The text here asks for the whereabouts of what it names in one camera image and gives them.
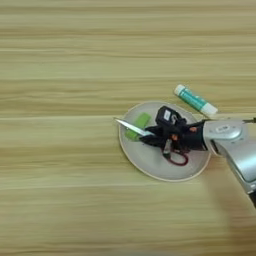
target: white plate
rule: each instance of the white plate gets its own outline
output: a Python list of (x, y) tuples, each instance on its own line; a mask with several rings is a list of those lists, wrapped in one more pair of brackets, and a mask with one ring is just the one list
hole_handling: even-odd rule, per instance
[[(148, 126), (155, 125), (156, 114), (162, 106), (167, 106), (180, 113), (188, 123), (197, 122), (193, 115), (184, 109), (165, 102), (145, 102), (130, 109), (124, 120), (134, 123), (137, 117), (146, 112), (151, 116)], [(125, 136), (126, 128), (120, 125), (119, 139), (124, 153), (130, 162), (145, 174), (164, 181), (185, 181), (199, 175), (207, 166), (210, 153), (208, 151), (191, 151), (188, 154), (189, 163), (186, 166), (176, 166), (169, 163), (163, 156), (160, 148), (151, 147), (142, 142), (133, 142)], [(180, 160), (180, 156), (173, 155), (172, 159)]]

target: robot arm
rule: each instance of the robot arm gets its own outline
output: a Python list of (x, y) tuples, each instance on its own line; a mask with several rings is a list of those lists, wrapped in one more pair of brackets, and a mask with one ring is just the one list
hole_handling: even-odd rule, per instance
[(207, 121), (203, 137), (210, 152), (227, 159), (256, 207), (256, 140), (249, 137), (246, 121)]

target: wood grain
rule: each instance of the wood grain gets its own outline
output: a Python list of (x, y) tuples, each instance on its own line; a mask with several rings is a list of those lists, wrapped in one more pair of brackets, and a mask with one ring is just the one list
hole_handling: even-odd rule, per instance
[(253, 117), (255, 15), (253, 0), (1, 0), (0, 255), (254, 255), (255, 210), (224, 159), (153, 180), (113, 117), (148, 100), (196, 113), (178, 83), (220, 118)]

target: white glue stick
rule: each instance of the white glue stick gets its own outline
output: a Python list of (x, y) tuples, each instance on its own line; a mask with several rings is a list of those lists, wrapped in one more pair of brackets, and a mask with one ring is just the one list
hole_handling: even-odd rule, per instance
[(212, 117), (218, 112), (218, 109), (207, 102), (205, 99), (193, 93), (184, 85), (178, 85), (174, 90), (174, 93), (188, 103), (194, 109), (200, 111), (207, 117)]

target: green object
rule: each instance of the green object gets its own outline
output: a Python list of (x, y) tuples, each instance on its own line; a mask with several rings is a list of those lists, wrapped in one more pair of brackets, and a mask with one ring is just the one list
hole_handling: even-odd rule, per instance
[[(147, 126), (148, 122), (150, 121), (151, 119), (151, 116), (147, 113), (142, 113), (138, 116), (138, 118), (136, 119), (136, 121), (133, 123), (133, 125), (137, 126), (138, 128), (140, 129), (145, 129), (145, 127)], [(125, 136), (130, 139), (130, 140), (133, 140), (133, 141), (138, 141), (139, 140), (139, 134), (128, 129), (126, 132), (125, 132)]]
[(187, 102), (189, 105), (194, 107), (196, 110), (201, 110), (207, 101), (197, 95), (195, 95), (192, 91), (189, 89), (185, 88), (181, 93), (180, 97)]

